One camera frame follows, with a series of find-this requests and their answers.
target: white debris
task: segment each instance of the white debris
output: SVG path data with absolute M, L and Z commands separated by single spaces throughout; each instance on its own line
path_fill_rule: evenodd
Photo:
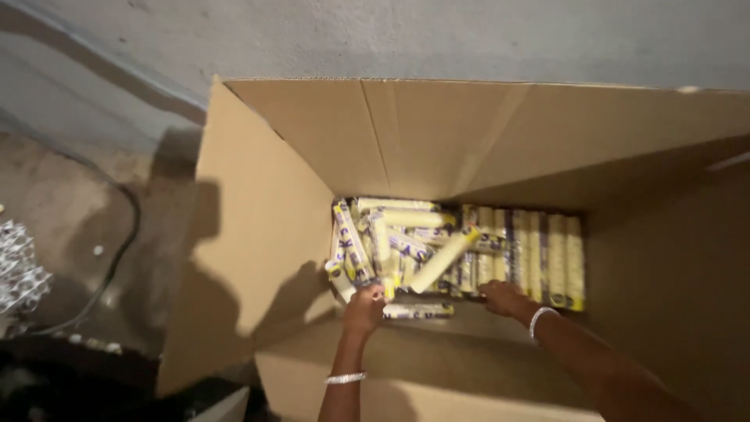
M 0 225 L 0 314 L 28 313 L 50 290 L 52 274 L 36 263 L 34 238 L 13 220 Z

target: silver bangle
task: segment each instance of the silver bangle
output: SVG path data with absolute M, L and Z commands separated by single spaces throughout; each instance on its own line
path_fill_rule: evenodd
M 336 375 L 335 377 L 328 377 L 325 379 L 323 384 L 349 384 L 350 382 L 362 381 L 367 378 L 366 372 L 358 372 L 356 374 Z
M 539 317 L 542 316 L 542 314 L 545 313 L 545 312 L 554 312 L 554 313 L 558 314 L 556 310 L 554 310 L 552 308 L 548 308 L 546 306 L 543 306 L 543 307 L 539 308 L 538 311 L 536 311 L 536 313 L 534 314 L 534 316 L 531 318 L 531 324 L 529 324 L 529 336 L 531 337 L 532 340 L 534 340 L 534 342 L 536 342 L 536 339 L 534 338 L 534 326 L 536 326 L 536 320 L 538 320 Z

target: wire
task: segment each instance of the wire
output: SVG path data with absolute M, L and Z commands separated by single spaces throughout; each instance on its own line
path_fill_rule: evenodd
M 73 151 L 72 149 L 68 149 L 65 146 L 60 145 L 59 143 L 56 143 L 55 141 L 49 139 L 47 136 L 43 135 L 42 133 L 36 131 L 35 129 L 31 128 L 27 124 L 21 122 L 13 116 L 12 114 L 8 113 L 6 110 L 0 109 L 0 118 L 4 119 L 6 122 L 9 122 L 12 124 L 12 126 L 15 126 L 20 133 L 25 134 L 26 136 L 31 137 L 32 139 L 35 139 L 38 143 L 45 146 L 48 149 L 51 149 L 53 152 L 58 153 L 59 155 L 62 155 L 63 157 L 75 161 L 78 164 L 81 164 L 83 167 L 88 168 L 91 170 L 94 174 L 99 176 L 106 184 L 112 186 L 114 189 L 120 191 L 127 201 L 130 203 L 130 205 L 133 208 L 133 224 L 130 228 L 130 233 L 128 233 L 125 240 L 120 244 L 120 247 L 117 248 L 117 251 L 115 251 L 114 256 L 112 256 L 112 260 L 109 262 L 109 266 L 107 267 L 106 273 L 104 274 L 104 278 L 102 279 L 101 283 L 99 284 L 99 287 L 97 287 L 94 294 L 91 296 L 91 298 L 88 300 L 87 304 L 81 309 L 81 312 L 78 313 L 75 317 L 72 319 L 63 322 L 62 324 L 57 324 L 53 327 L 44 328 L 42 330 L 36 330 L 31 332 L 25 332 L 22 334 L 22 336 L 44 336 L 48 334 L 55 333 L 57 331 L 63 330 L 64 328 L 78 325 L 81 321 L 86 319 L 86 316 L 91 312 L 94 305 L 99 301 L 101 298 L 101 295 L 104 294 L 104 291 L 112 284 L 112 280 L 115 277 L 115 273 L 117 272 L 117 266 L 120 264 L 120 260 L 122 259 L 122 255 L 125 254 L 125 252 L 130 248 L 133 241 L 136 239 L 136 236 L 138 235 L 138 232 L 140 231 L 140 219 L 141 219 L 141 207 L 140 202 L 138 201 L 138 197 L 131 191 L 127 186 L 123 185 L 122 183 L 118 182 L 117 180 L 114 180 L 109 174 L 107 174 L 104 170 L 102 170 L 96 163 L 91 161 L 90 159 L 84 157 L 83 155 L 80 155 L 78 152 Z

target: concrete floor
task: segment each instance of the concrete floor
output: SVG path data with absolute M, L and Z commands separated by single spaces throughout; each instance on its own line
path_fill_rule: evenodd
M 163 147 L 168 149 L 168 142 Z M 194 163 L 99 146 L 76 150 L 126 183 L 138 195 L 143 215 L 140 233 L 113 283 L 88 319 L 68 332 L 156 357 L 185 256 L 182 240 L 194 198 Z M 50 326 L 74 317 L 131 229 L 129 203 L 81 165 L 34 140 L 2 133 L 0 203 L 6 208 L 0 223 L 13 219 L 25 224 L 34 236 L 37 261 L 55 274 L 52 291 L 29 320 Z M 92 253 L 97 245 L 104 247 L 101 256 Z

